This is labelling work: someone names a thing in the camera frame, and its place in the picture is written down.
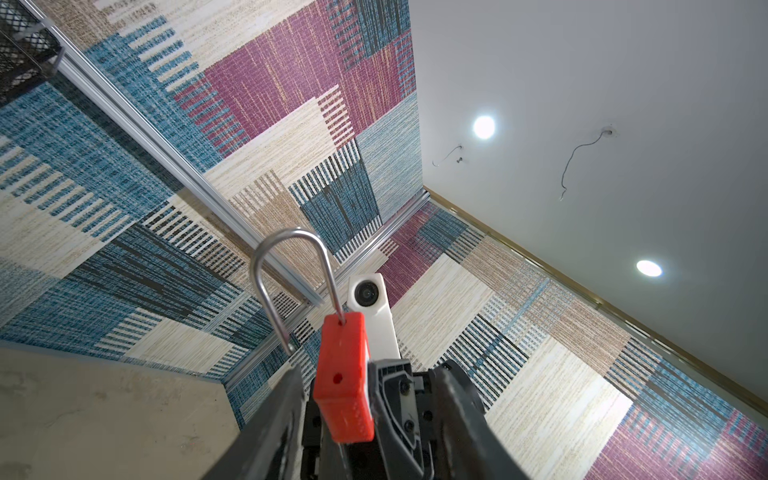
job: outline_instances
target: gray floor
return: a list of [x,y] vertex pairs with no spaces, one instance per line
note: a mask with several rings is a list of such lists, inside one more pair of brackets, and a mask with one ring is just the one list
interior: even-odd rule
[[238,433],[221,384],[0,348],[2,480],[194,480]]

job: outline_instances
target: red padlock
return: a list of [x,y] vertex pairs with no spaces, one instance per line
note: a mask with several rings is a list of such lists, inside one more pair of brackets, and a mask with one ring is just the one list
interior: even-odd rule
[[368,337],[362,313],[328,315],[323,323],[314,399],[336,443],[373,440],[368,400]]
[[309,241],[320,258],[326,274],[326,285],[336,315],[328,315],[320,339],[314,398],[336,443],[370,442],[373,440],[373,417],[368,402],[368,336],[362,313],[345,313],[333,280],[328,250],[314,233],[301,228],[287,228],[262,240],[250,261],[250,277],[266,314],[288,355],[296,348],[275,309],[261,278],[261,267],[267,253],[289,238]]

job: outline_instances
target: patchwork rug pattern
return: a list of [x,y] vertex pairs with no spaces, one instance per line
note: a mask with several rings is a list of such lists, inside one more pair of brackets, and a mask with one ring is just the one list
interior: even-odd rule
[[[402,356],[417,371],[462,365],[488,424],[532,479],[768,478],[765,429],[437,205],[359,268],[376,271]],[[249,379],[227,385],[241,425],[288,365],[309,384],[332,311],[325,305],[293,332],[301,348],[291,359],[277,348]]]
[[[314,230],[337,268],[421,191],[407,2],[38,5],[262,235]],[[271,332],[249,247],[61,75],[0,109],[0,210],[0,339],[223,379]]]

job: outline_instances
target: hanging wire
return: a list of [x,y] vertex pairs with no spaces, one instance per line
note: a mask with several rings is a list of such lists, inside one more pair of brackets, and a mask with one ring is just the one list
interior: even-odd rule
[[[451,154],[452,154],[453,152],[455,152],[457,148],[464,148],[464,147],[462,147],[462,145],[461,145],[461,144],[458,144],[456,147],[453,147],[453,150],[451,150],[451,151],[450,151],[450,152],[449,152],[449,153],[448,153],[448,154],[445,156],[445,158],[448,158],[448,157],[450,157],[450,156],[451,156]],[[440,165],[435,165],[435,161],[433,160],[433,161],[432,161],[432,166],[433,166],[433,167],[439,167]]]
[[574,159],[574,154],[576,153],[576,150],[578,150],[581,147],[589,147],[590,145],[596,144],[598,142],[598,140],[600,140],[603,137],[604,133],[607,133],[606,130],[603,130],[602,132],[600,132],[600,137],[598,137],[597,140],[593,141],[590,144],[581,144],[578,147],[574,148],[574,150],[571,152],[571,158],[569,158],[568,162],[565,164],[565,169],[563,170],[563,176],[560,178],[560,186],[563,187],[563,193],[560,194],[560,201],[563,201],[563,197],[565,196],[565,192],[568,190],[565,187],[565,172],[568,171],[568,165],[570,165],[571,164],[571,160]]

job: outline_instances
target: wire mesh basket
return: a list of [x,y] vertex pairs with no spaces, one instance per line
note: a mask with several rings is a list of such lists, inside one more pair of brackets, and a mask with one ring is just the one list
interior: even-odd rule
[[26,8],[0,1],[0,107],[53,76],[61,46]]

